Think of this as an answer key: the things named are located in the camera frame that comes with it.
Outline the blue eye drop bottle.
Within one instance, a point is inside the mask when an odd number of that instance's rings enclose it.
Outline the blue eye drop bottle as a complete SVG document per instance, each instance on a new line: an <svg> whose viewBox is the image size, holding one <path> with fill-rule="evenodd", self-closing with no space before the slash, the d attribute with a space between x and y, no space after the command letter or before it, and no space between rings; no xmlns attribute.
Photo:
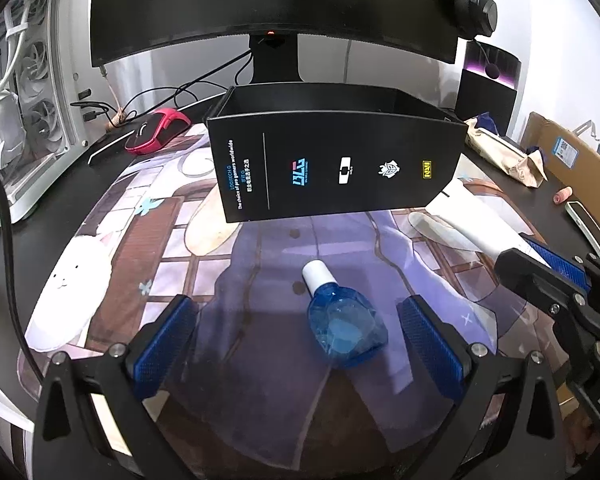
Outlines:
<svg viewBox="0 0 600 480"><path fill-rule="evenodd" d="M386 324L364 295L341 286L323 260L309 261L301 273L311 296L310 330L331 367L358 366L385 348Z"/></svg>

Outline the white cream tube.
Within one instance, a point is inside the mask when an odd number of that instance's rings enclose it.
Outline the white cream tube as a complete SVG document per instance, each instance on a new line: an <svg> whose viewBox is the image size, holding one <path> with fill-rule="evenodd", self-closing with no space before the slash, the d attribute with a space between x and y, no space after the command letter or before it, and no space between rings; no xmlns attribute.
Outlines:
<svg viewBox="0 0 600 480"><path fill-rule="evenodd" d="M438 216L448 222L491 260L495 261L502 252L518 249L538 263L548 263L504 220L486 210L450 209Z"/></svg>

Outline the black cardboard box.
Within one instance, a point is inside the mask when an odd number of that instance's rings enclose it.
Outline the black cardboard box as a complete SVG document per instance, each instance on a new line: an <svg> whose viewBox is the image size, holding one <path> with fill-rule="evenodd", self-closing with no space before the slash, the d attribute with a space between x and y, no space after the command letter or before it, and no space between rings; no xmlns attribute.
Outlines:
<svg viewBox="0 0 600 480"><path fill-rule="evenodd" d="M426 206L467 133L404 91L326 82L235 87L207 128L229 222Z"/></svg>

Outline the white smartphone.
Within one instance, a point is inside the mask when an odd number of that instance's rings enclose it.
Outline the white smartphone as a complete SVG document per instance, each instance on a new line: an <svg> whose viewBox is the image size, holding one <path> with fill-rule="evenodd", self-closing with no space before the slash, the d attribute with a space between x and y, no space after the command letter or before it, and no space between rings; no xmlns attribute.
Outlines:
<svg viewBox="0 0 600 480"><path fill-rule="evenodd" d="M577 200L568 200L565 211L590 243L595 255L600 257L600 225L592 214Z"/></svg>

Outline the pink lip balm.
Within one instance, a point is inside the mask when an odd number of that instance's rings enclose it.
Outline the pink lip balm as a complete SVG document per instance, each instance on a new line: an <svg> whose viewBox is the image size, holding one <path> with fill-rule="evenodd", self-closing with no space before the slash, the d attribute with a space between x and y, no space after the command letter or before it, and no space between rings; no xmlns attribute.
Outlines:
<svg viewBox="0 0 600 480"><path fill-rule="evenodd" d="M560 205L565 203L567 200L570 199L570 197L573 194L573 189L571 186L565 186L564 188L561 188L559 191L557 191L555 193L555 195L553 196L553 203L555 205Z"/></svg>

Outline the wet wipes pack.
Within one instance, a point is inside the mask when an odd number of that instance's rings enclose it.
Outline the wet wipes pack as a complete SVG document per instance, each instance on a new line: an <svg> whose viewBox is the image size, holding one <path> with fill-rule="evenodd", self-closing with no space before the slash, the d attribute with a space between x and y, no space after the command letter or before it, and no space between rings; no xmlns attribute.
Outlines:
<svg viewBox="0 0 600 480"><path fill-rule="evenodd" d="M467 119L466 144L478 155L527 188L539 188L547 180L540 150L525 153L502 136L480 128L477 118Z"/></svg>

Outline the anime desk mat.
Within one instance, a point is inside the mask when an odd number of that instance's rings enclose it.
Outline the anime desk mat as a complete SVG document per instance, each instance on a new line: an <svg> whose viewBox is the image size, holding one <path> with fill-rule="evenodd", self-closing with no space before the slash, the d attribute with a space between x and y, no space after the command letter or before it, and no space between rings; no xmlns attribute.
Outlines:
<svg viewBox="0 0 600 480"><path fill-rule="evenodd" d="M542 243L467 159L422 208L250 222L225 218L204 127L129 166L60 255L26 330L46 363L35 478L388 478L430 444L445 478L513 399L485 393L452 435L471 373L460 402L438 391L401 330L414 295L490 377L513 365L524 419L547 414L560 442L550 387L568 356L553 320L438 216L453 208L489 211ZM314 259L386 324L388 344L358 366L331 367L310 330L301 271ZM196 327L158 392L137 400L128 345L176 295L196 304Z"/></svg>

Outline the black speaker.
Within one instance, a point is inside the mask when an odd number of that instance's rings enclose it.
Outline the black speaker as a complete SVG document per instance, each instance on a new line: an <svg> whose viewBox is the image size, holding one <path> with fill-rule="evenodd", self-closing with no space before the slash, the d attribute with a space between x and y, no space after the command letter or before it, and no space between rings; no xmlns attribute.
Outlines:
<svg viewBox="0 0 600 480"><path fill-rule="evenodd" d="M467 44L455 115L463 120L488 114L505 136L518 93L521 62L515 55L477 40Z"/></svg>

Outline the pink gaming mouse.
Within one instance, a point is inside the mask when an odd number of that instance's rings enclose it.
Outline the pink gaming mouse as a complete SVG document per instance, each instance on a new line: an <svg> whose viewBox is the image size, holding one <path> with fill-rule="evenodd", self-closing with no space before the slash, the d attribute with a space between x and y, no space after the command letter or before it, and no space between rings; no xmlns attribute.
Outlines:
<svg viewBox="0 0 600 480"><path fill-rule="evenodd" d="M159 108L126 139L125 151L134 155L158 152L191 125L190 119L179 110L170 107Z"/></svg>

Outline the black headphones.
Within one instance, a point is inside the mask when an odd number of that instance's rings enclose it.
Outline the black headphones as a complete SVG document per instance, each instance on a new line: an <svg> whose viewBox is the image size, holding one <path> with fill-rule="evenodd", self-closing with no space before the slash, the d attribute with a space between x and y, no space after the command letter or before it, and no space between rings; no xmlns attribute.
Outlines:
<svg viewBox="0 0 600 480"><path fill-rule="evenodd" d="M474 40L491 37L498 26L498 6L494 0L453 0L455 24L460 36Z"/></svg>

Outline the white PC case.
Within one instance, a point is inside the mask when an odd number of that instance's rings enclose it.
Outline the white PC case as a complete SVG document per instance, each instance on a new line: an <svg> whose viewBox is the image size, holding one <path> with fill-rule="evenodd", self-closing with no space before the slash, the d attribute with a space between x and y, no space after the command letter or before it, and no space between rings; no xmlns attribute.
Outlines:
<svg viewBox="0 0 600 480"><path fill-rule="evenodd" d="M12 221L120 110L92 64L90 18L91 0L9 0L0 10L0 178Z"/></svg>

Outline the black curved monitor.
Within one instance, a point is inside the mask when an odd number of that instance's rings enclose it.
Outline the black curved monitor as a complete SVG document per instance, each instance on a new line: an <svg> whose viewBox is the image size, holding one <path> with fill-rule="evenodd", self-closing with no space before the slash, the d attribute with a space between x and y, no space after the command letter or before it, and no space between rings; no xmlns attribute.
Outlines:
<svg viewBox="0 0 600 480"><path fill-rule="evenodd" d="M454 61L458 33L440 0L91 0L95 67L181 42L298 32Z"/></svg>

